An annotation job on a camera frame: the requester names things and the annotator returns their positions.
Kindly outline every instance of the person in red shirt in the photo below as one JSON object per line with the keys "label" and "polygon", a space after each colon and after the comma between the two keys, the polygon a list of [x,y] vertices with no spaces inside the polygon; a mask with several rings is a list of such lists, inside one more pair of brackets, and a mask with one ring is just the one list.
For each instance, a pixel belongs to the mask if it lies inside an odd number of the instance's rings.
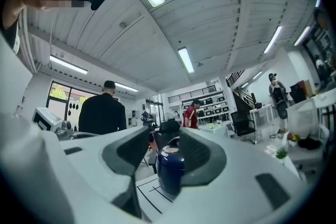
{"label": "person in red shirt", "polygon": [[193,129],[198,129],[196,109],[199,109],[200,106],[201,106],[201,102],[198,99],[195,99],[192,102],[191,106],[184,113],[182,127],[189,127],[189,128],[193,128]]}

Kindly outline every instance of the green plant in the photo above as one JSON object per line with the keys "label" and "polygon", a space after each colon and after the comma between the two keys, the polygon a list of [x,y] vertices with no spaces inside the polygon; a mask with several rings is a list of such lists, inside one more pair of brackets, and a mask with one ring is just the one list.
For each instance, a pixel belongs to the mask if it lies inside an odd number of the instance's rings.
{"label": "green plant", "polygon": [[58,84],[54,84],[52,85],[54,88],[50,93],[50,96],[52,97],[56,97],[58,99],[62,99],[62,100],[67,100],[67,96],[64,90],[62,90],[61,85]]}
{"label": "green plant", "polygon": [[286,158],[286,156],[287,156],[287,151],[284,148],[280,148],[279,150],[277,150],[276,157],[278,159],[284,159]]}
{"label": "green plant", "polygon": [[87,100],[87,99],[89,99],[87,96],[81,96],[81,97],[79,98],[79,102],[80,102],[80,103],[84,103],[85,100]]}

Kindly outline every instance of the black railing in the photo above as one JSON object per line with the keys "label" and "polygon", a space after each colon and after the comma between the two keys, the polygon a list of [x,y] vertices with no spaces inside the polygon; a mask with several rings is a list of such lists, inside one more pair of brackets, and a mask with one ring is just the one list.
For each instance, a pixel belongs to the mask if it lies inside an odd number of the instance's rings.
{"label": "black railing", "polygon": [[197,97],[197,96],[212,93],[212,92],[215,92],[215,91],[216,91],[215,86],[209,86],[209,87],[199,89],[199,90],[196,90],[196,91],[186,92],[186,93],[182,93],[182,94],[179,94],[179,95],[174,95],[174,96],[168,97],[168,101],[169,101],[169,103],[173,103],[173,102],[176,102],[176,101],[179,101],[179,100],[190,99],[190,98],[194,98],[194,97]]}
{"label": "black railing", "polygon": [[250,96],[248,93],[244,92],[243,90],[236,88],[235,93],[242,99],[245,103],[247,103],[250,107],[255,107],[255,100],[252,96]]}
{"label": "black railing", "polygon": [[245,70],[239,71],[239,72],[235,72],[235,73],[231,74],[231,76],[227,80],[227,82],[229,83],[230,87],[237,81],[237,79],[240,78],[240,76],[244,73],[244,71]]}

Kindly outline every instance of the white machine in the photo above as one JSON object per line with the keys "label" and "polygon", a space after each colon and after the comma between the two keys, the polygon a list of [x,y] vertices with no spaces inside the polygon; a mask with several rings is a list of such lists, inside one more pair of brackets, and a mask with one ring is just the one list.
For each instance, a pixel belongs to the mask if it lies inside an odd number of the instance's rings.
{"label": "white machine", "polygon": [[[134,182],[146,127],[60,142],[23,118],[0,114],[0,126],[3,176],[42,222],[146,223]],[[274,223],[300,205],[305,185],[251,145],[189,129],[180,139],[182,190],[154,223]]]}
{"label": "white machine", "polygon": [[44,131],[55,132],[62,127],[62,119],[53,114],[48,108],[36,108],[32,121]]}

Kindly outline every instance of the shelf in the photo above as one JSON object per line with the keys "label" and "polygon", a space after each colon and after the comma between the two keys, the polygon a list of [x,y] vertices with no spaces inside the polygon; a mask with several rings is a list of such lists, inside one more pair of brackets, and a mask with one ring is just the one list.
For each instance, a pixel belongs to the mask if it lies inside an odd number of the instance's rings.
{"label": "shelf", "polygon": [[217,105],[217,104],[221,104],[221,103],[226,103],[226,100],[224,100],[224,101],[219,101],[219,102],[215,102],[215,103],[212,103],[212,104],[201,105],[201,106],[200,106],[200,109],[202,109],[202,108],[206,108],[207,106]]}
{"label": "shelf", "polygon": [[219,115],[223,115],[223,114],[227,114],[229,113],[230,110],[226,111],[226,112],[221,112],[221,113],[218,113],[218,114],[212,114],[212,115],[209,115],[209,116],[204,116],[204,117],[199,117],[197,118],[198,120],[201,120],[201,119],[205,119],[205,118],[211,118],[211,117],[215,117],[215,116],[219,116]]}
{"label": "shelf", "polygon": [[202,100],[202,99],[206,99],[208,97],[212,97],[212,96],[216,96],[216,95],[223,95],[223,92],[224,91],[217,91],[217,92],[213,92],[213,93],[209,93],[209,94],[206,94],[206,95],[201,95],[199,97],[194,97],[192,99],[186,99],[186,100],[181,100],[182,104],[183,103],[189,103],[189,102],[192,102],[193,100],[195,99],[198,99],[198,100]]}

